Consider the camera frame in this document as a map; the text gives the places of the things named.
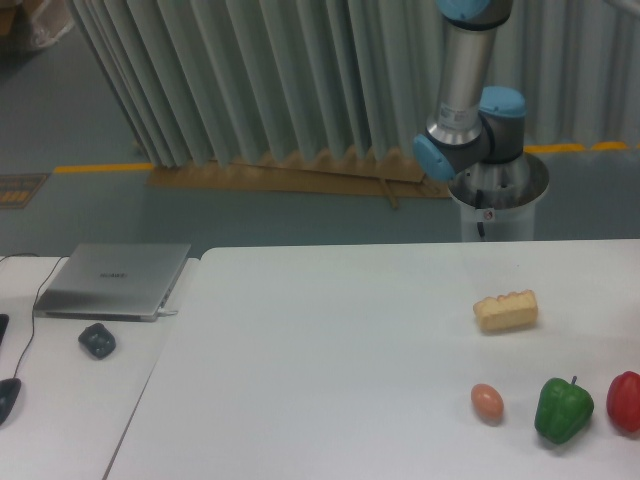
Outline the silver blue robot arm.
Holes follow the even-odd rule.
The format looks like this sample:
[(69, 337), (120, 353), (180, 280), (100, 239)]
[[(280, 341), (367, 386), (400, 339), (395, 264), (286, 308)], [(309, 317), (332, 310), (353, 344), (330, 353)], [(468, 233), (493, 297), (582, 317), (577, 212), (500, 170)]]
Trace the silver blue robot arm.
[(526, 102), (511, 88), (485, 84), (497, 29), (511, 1), (438, 1), (446, 47), (435, 109), (413, 140), (413, 153), (434, 180), (450, 181), (485, 162), (523, 154)]

